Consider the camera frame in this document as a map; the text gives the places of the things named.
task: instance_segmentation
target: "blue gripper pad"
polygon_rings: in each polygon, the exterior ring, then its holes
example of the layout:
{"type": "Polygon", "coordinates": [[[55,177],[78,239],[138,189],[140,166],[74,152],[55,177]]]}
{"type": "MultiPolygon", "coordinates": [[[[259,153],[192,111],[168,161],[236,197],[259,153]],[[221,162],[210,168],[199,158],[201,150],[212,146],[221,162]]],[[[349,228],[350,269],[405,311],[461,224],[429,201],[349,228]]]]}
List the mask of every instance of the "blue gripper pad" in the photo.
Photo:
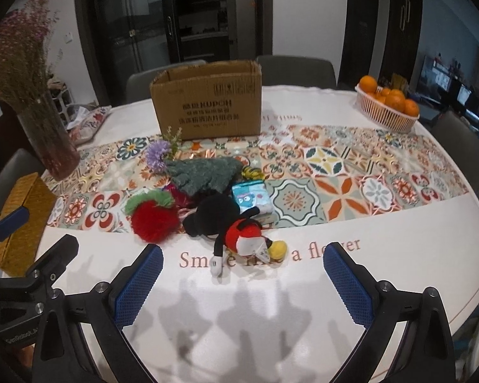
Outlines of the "blue gripper pad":
{"type": "Polygon", "coordinates": [[[30,213],[26,207],[20,206],[0,220],[0,242],[7,239],[16,230],[28,222],[30,213]]]}
{"type": "Polygon", "coordinates": [[[115,296],[114,321],[119,329],[132,325],[137,318],[147,295],[163,269],[163,252],[156,245],[149,244],[128,270],[136,268],[129,275],[125,286],[115,296]]]}
{"type": "MultiPolygon", "coordinates": [[[[349,258],[350,265],[356,265],[345,253],[346,251],[342,247],[340,249],[344,252],[345,257],[349,258]]],[[[368,328],[374,319],[372,298],[343,259],[341,253],[337,247],[329,244],[323,253],[323,266],[353,321],[368,328]]]]}

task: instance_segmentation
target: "yellow woven box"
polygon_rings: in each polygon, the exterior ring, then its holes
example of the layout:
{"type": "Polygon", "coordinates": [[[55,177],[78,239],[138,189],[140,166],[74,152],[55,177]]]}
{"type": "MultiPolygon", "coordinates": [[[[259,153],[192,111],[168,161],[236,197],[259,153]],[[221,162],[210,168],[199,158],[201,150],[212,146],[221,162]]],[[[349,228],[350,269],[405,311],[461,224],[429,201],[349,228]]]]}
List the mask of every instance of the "yellow woven box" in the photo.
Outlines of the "yellow woven box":
{"type": "Polygon", "coordinates": [[[34,263],[37,248],[57,197],[37,173],[20,178],[0,213],[0,219],[20,206],[28,209],[28,222],[0,242],[0,268],[12,277],[24,276],[34,263]]]}

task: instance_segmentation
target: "white tablecloth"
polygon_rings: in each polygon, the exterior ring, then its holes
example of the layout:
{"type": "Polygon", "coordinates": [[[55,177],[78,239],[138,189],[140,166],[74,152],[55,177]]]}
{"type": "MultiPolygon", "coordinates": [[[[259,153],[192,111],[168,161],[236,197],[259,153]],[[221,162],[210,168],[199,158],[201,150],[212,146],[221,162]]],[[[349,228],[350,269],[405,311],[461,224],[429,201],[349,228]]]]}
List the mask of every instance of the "white tablecloth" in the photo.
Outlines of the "white tablecloth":
{"type": "MultiPolygon", "coordinates": [[[[378,128],[354,100],[351,92],[263,88],[263,123],[378,128]]],[[[415,131],[427,134],[418,123],[415,131]]],[[[142,101],[115,108],[93,144],[157,132],[152,103],[142,101]]],[[[38,255],[67,233],[80,251],[54,285],[66,294],[111,281],[142,250],[131,234],[46,228],[38,255]]],[[[288,244],[282,266],[235,265],[220,279],[198,267],[212,243],[176,235],[162,245],[164,270],[135,324],[124,329],[160,383],[330,381],[364,329],[323,270],[321,249],[329,242],[351,242],[351,257],[398,289],[436,287],[452,332],[479,302],[479,201],[472,191],[376,217],[278,229],[270,238],[288,244]]],[[[396,327],[374,381],[390,366],[403,329],[396,327]]],[[[114,381],[90,326],[84,331],[103,376],[114,381]]]]}

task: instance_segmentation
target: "cardboard box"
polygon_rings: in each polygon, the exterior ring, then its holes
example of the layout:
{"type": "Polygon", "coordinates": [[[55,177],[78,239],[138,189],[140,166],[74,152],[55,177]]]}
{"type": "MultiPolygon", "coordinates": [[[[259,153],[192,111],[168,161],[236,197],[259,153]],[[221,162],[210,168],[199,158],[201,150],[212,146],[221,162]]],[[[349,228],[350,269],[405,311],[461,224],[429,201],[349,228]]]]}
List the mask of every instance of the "cardboard box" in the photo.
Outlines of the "cardboard box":
{"type": "Polygon", "coordinates": [[[151,83],[154,110],[165,133],[183,139],[259,135],[261,67],[253,61],[180,66],[151,83]]]}
{"type": "Polygon", "coordinates": [[[12,277],[24,276],[36,259],[37,248],[46,227],[55,196],[37,173],[20,178],[0,213],[3,219],[20,206],[28,209],[28,222],[0,242],[0,268],[12,277]]]}

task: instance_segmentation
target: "wicker basket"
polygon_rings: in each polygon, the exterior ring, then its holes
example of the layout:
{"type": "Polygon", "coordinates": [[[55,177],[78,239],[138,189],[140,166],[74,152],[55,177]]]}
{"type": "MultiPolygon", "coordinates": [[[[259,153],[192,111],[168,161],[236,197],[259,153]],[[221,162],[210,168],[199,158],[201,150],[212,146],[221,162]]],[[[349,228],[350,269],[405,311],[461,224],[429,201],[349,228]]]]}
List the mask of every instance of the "wicker basket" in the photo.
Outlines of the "wicker basket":
{"type": "Polygon", "coordinates": [[[355,87],[356,90],[356,103],[360,109],[372,120],[376,121],[385,128],[394,131],[407,134],[412,129],[415,121],[419,119],[419,116],[413,117],[397,112],[394,109],[384,105],[383,103],[371,98],[362,89],[355,87]]]}
{"type": "Polygon", "coordinates": [[[0,213],[0,219],[19,206],[28,208],[28,222],[0,242],[0,268],[12,277],[23,276],[34,263],[37,248],[57,197],[48,190],[37,173],[20,178],[0,213]]]}

